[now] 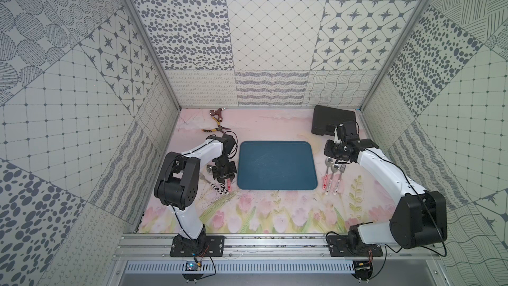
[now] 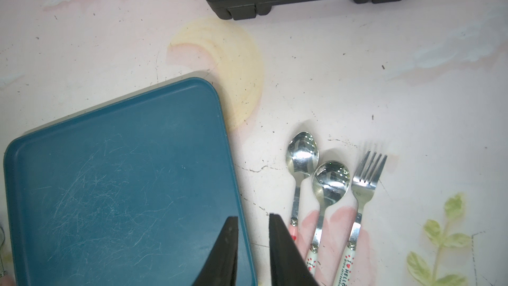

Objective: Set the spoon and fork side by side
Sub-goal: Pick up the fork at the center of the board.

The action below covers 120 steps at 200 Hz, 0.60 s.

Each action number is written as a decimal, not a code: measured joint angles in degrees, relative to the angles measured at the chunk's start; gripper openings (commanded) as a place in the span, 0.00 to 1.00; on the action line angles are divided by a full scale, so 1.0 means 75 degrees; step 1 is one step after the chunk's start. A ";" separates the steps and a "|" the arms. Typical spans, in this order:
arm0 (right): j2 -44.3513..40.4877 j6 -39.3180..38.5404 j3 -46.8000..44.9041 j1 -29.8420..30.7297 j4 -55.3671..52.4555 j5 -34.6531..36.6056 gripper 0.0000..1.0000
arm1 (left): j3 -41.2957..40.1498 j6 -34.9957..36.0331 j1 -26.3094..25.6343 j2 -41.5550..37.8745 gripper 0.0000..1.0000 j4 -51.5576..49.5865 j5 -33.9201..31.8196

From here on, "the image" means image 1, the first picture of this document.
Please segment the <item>cow pattern handle spoon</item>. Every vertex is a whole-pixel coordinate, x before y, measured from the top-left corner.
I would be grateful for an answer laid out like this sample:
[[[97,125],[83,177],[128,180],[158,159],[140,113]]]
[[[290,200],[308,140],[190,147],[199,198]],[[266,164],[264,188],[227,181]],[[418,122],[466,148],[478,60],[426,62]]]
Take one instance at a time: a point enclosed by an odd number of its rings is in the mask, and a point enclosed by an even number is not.
[[[211,187],[219,194],[219,195],[227,195],[229,194],[229,189],[226,184],[226,180],[222,179],[219,173],[215,172],[215,166],[207,165],[206,166],[207,173],[212,176],[213,180],[209,181]]]

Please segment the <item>white hello kitty fork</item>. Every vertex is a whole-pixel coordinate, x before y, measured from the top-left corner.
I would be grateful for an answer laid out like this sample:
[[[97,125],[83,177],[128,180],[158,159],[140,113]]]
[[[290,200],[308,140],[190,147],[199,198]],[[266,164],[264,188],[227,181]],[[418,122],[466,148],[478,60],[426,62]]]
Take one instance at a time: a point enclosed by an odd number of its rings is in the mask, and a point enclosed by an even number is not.
[[[336,183],[335,189],[333,191],[334,195],[337,195],[339,193],[339,189],[341,187],[341,182],[342,182],[342,177],[345,172],[346,166],[347,166],[346,164],[341,164],[339,167],[339,176],[337,178],[337,183]]]

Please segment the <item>white hello kitty spoon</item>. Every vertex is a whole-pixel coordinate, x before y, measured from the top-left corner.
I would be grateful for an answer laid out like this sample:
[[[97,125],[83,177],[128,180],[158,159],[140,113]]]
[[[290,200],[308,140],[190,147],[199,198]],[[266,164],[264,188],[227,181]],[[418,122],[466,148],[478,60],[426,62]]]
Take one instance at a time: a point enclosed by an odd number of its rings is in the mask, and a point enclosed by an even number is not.
[[[333,184],[333,178],[334,178],[335,174],[339,171],[339,169],[340,169],[340,165],[339,164],[333,164],[332,165],[332,167],[331,167],[332,174],[328,178],[328,186],[327,186],[327,189],[325,191],[326,195],[328,195],[329,192],[331,191],[332,184]]]

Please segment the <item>pink strawberry handle spoon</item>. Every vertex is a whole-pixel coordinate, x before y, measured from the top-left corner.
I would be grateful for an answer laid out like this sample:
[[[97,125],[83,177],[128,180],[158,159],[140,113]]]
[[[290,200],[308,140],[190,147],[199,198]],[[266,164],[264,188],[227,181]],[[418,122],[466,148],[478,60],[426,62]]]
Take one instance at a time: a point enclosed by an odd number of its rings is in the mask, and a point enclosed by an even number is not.
[[[325,171],[325,176],[323,178],[323,185],[322,185],[322,189],[324,191],[328,188],[329,171],[330,171],[331,167],[333,166],[333,164],[334,164],[333,158],[326,158],[326,161],[325,161],[326,171]]]

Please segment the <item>cow pattern handle fork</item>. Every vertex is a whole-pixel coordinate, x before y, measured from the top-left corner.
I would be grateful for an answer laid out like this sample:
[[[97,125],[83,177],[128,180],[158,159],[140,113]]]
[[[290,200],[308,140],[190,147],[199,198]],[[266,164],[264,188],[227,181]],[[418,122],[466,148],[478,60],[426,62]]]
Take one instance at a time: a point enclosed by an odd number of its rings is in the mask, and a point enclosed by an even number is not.
[[[204,181],[208,186],[214,189],[215,192],[217,192],[219,195],[226,194],[225,192],[225,185],[220,183],[217,180],[210,180],[209,176],[204,175],[203,173],[200,173],[199,179]]]

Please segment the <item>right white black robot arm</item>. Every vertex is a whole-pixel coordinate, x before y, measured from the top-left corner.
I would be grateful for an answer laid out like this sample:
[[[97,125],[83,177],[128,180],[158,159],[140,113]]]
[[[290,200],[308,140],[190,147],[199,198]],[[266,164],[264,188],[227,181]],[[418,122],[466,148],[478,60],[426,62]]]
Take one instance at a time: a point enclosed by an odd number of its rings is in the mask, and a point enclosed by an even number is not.
[[[408,177],[372,140],[328,140],[324,154],[340,162],[360,165],[396,203],[395,211],[388,221],[352,226],[348,232],[350,248],[362,244],[397,244],[409,250],[446,241],[445,197],[438,191],[427,190]]]

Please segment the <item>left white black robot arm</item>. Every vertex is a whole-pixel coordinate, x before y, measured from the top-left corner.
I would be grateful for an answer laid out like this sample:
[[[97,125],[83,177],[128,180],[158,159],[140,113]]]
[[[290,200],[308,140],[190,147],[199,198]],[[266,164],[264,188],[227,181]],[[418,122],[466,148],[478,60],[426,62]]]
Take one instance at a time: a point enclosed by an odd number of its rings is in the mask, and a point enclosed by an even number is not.
[[[201,169],[212,163],[211,174],[216,181],[212,186],[227,193],[237,173],[232,160],[237,149],[237,138],[224,134],[210,135],[202,144],[183,153],[166,154],[153,194],[173,211],[183,241],[201,244],[206,236],[205,225],[194,206]]]

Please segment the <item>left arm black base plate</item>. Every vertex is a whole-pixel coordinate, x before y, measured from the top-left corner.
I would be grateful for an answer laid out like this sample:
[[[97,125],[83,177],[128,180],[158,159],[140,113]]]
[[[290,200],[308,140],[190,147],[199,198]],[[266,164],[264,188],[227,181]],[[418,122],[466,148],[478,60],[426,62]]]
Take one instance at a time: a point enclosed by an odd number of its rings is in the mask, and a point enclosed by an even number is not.
[[[170,256],[172,258],[205,256],[222,257],[225,236],[204,235],[197,240],[190,240],[178,234],[172,242]]]

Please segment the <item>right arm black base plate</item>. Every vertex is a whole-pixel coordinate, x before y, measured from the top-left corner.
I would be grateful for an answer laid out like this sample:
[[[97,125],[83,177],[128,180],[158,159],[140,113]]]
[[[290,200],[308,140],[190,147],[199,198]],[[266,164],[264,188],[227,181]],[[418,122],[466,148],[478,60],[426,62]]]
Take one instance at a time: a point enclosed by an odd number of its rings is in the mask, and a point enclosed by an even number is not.
[[[375,244],[365,244],[356,238],[330,232],[325,236],[331,257],[382,257],[381,247]]]

